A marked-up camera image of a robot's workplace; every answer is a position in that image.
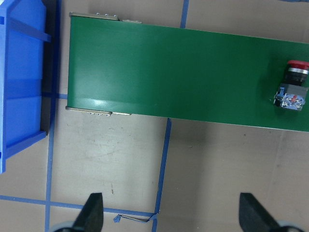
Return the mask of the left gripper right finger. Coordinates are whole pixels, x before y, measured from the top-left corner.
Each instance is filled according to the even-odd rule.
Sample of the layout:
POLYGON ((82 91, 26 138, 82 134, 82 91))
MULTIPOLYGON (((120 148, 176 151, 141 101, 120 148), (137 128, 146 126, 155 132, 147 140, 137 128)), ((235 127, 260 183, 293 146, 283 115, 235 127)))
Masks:
POLYGON ((271 232, 279 223, 253 194, 242 192, 239 197, 239 224, 243 232, 271 232))

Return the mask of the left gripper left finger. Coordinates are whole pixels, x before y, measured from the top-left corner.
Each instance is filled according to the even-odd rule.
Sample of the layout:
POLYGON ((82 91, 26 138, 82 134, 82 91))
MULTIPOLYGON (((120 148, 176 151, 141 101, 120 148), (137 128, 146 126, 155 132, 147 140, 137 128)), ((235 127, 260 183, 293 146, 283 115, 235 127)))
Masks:
POLYGON ((102 193, 91 193, 71 229, 73 232, 100 232, 103 222, 102 193))

